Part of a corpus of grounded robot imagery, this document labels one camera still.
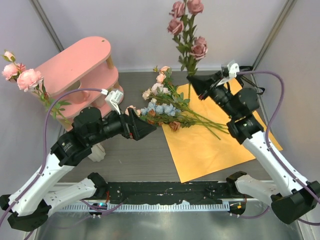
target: pink shelf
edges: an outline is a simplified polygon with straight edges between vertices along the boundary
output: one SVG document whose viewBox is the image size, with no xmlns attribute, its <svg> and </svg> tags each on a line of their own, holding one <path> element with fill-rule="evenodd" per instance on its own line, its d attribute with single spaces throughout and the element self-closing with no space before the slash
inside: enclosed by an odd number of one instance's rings
<svg viewBox="0 0 320 240">
<path fill-rule="evenodd" d="M 83 76 L 81 81 L 81 87 L 82 88 L 97 88 L 97 89 L 108 89 L 112 87 L 117 81 L 118 81 L 119 73 L 116 67 L 109 69 L 106 62 L 101 63 L 99 66 L 97 66 L 95 69 L 91 70 L 88 74 Z M 78 113 L 88 107 L 94 100 L 96 100 L 100 96 L 100 93 L 97 91 L 90 91 L 90 97 L 87 99 L 87 101 L 80 103 L 80 104 L 72 104 L 63 106 L 65 109 L 62 114 L 67 118 L 73 118 Z"/>
<path fill-rule="evenodd" d="M 105 38 L 90 36 L 71 45 L 36 70 L 42 73 L 46 90 L 54 97 L 105 62 L 110 53 L 111 46 Z M 94 88 L 94 81 L 91 79 L 88 87 Z"/>
</svg>

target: black base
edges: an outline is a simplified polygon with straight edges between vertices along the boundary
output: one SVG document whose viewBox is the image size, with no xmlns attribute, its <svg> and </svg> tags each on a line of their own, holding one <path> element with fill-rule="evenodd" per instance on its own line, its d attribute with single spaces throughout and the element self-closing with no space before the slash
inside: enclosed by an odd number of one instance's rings
<svg viewBox="0 0 320 240">
<path fill-rule="evenodd" d="M 192 205 L 222 204 L 220 199 L 243 198 L 243 194 L 230 192 L 227 182 L 193 181 L 172 182 L 109 182 L 111 204 L 172 205 L 183 200 Z"/>
</svg>

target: orange flower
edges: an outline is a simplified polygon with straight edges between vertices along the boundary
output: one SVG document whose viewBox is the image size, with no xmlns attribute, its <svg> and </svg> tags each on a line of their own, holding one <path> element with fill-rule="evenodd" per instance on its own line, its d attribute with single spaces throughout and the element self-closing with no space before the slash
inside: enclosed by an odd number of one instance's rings
<svg viewBox="0 0 320 240">
<path fill-rule="evenodd" d="M 169 123 L 169 127 L 171 128 L 172 131 L 177 131 L 180 128 L 181 123 L 178 121 L 172 121 Z"/>
<path fill-rule="evenodd" d="M 155 112 L 153 109 L 151 109 L 151 110 L 149 111 L 149 115 L 150 115 L 151 117 L 154 117 L 154 116 L 156 115 L 156 112 Z"/>
</svg>

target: metal frame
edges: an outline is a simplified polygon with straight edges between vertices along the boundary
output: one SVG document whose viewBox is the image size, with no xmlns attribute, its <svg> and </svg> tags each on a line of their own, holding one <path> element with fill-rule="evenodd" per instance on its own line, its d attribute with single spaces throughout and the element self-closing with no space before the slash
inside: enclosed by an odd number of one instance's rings
<svg viewBox="0 0 320 240">
<path fill-rule="evenodd" d="M 287 0 L 286 3 L 284 4 L 278 18 L 276 19 L 271 31 L 269 32 L 267 38 L 265 39 L 262 48 L 258 54 L 258 56 L 256 57 L 254 63 L 253 63 L 253 70 L 256 70 L 258 68 L 258 66 L 260 65 L 263 57 L 265 56 L 265 54 L 267 53 L 268 49 L 270 48 L 271 44 L 274 42 L 274 40 L 276 39 L 280 29 L 282 28 L 284 22 L 286 21 L 287 17 L 289 16 L 291 10 L 293 9 L 293 7 L 295 6 L 296 2 L 298 0 Z M 255 85 L 257 85 L 257 80 L 254 76 L 254 74 L 251 75 L 251 80 L 255 83 Z M 266 108 L 264 106 L 264 103 L 262 101 L 262 96 L 259 95 L 258 96 L 258 101 L 262 110 L 262 114 L 263 114 L 263 118 L 266 124 L 269 123 L 269 118 L 267 116 L 267 112 L 266 112 Z"/>
<path fill-rule="evenodd" d="M 38 15 L 40 21 L 42 22 L 44 28 L 46 29 L 46 31 L 48 32 L 53 44 L 55 45 L 56 49 L 59 52 L 62 52 L 63 50 L 65 50 L 64 46 L 62 45 L 62 43 L 60 42 L 60 39 L 58 38 L 54 28 L 52 27 L 45 11 L 43 10 L 41 4 L 39 3 L 38 0 L 29 0 L 31 5 L 33 6 L 36 14 Z"/>
</svg>

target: white bracket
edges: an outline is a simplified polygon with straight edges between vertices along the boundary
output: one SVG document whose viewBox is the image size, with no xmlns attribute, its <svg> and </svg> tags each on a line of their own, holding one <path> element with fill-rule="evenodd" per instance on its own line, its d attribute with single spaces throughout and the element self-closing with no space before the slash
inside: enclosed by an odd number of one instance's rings
<svg viewBox="0 0 320 240">
<path fill-rule="evenodd" d="M 118 104 L 121 102 L 124 93 L 120 90 L 112 90 L 104 99 L 105 102 L 111 107 L 113 111 L 116 111 L 119 115 L 121 114 Z"/>
<path fill-rule="evenodd" d="M 229 62 L 227 65 L 229 71 L 229 77 L 225 77 L 220 82 L 218 82 L 217 86 L 223 85 L 230 80 L 234 79 L 237 76 L 237 73 L 240 72 L 239 64 L 236 63 L 234 60 Z"/>
</svg>

